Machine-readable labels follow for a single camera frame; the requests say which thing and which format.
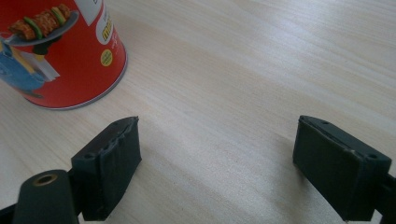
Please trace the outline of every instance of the red cylindrical can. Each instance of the red cylindrical can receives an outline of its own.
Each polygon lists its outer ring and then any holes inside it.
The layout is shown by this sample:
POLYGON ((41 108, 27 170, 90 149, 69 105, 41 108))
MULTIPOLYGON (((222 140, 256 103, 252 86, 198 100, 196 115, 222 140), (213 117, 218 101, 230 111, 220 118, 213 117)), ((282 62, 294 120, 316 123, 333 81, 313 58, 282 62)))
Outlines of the red cylindrical can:
POLYGON ((127 55, 103 0, 0 7, 0 79, 51 109, 86 105, 120 80, 127 55))

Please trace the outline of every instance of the table surface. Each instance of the table surface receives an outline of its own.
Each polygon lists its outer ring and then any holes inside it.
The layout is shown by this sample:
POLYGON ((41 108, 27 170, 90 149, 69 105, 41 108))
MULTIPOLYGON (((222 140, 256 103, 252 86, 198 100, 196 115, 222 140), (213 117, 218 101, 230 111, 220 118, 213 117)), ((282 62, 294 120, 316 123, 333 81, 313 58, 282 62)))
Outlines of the table surface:
POLYGON ((130 116, 143 160, 104 223, 344 223, 292 163, 300 115, 396 160, 393 0, 106 4, 129 54, 106 97, 51 111, 0 82, 0 207, 130 116))

